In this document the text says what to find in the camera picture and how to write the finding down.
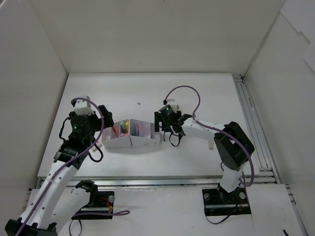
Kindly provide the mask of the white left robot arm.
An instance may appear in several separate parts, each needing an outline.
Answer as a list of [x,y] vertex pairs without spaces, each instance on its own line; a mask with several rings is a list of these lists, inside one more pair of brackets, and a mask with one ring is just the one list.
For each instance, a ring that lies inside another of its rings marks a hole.
[[59,202],[68,183],[78,172],[90,149],[96,145],[103,130],[114,125],[112,113],[104,105],[91,109],[92,102],[69,114],[72,132],[57,151],[51,170],[37,195],[16,220],[10,219],[5,232],[9,236],[56,236],[64,225],[84,206],[98,201],[98,186],[91,180],[82,180],[70,194],[68,202]]

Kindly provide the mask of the red gel pen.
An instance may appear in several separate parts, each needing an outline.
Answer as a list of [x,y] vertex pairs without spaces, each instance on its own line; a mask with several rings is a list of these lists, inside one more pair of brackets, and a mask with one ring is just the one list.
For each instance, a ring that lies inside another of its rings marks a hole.
[[115,127],[112,127],[112,131],[114,132],[114,134],[115,134],[115,135],[116,135],[116,137],[118,138],[119,136],[118,136],[118,133],[117,133],[117,131],[116,131]]

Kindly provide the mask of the beige eraser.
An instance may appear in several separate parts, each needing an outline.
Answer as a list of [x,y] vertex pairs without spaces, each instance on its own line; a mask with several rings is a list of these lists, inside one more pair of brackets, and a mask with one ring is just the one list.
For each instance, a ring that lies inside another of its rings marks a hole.
[[213,148],[214,148],[214,143],[213,143],[213,141],[209,141],[208,142],[208,147],[209,147],[209,150],[213,150]]

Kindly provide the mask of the yellow highlighter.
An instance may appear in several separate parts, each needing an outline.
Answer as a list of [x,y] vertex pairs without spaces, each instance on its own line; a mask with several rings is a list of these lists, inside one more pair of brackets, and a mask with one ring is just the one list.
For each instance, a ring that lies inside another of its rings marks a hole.
[[124,130],[128,133],[128,131],[129,131],[129,120],[124,120],[124,122],[125,122]]

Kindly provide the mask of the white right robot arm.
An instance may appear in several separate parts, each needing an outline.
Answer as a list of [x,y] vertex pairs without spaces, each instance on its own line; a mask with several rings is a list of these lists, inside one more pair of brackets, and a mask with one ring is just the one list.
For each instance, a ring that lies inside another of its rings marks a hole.
[[165,105],[155,112],[155,131],[169,132],[180,140],[184,136],[214,142],[224,165],[223,176],[218,184],[218,197],[228,203],[235,198],[240,184],[251,186],[254,179],[252,154],[255,150],[241,126],[214,124],[200,121],[195,114],[182,114]]

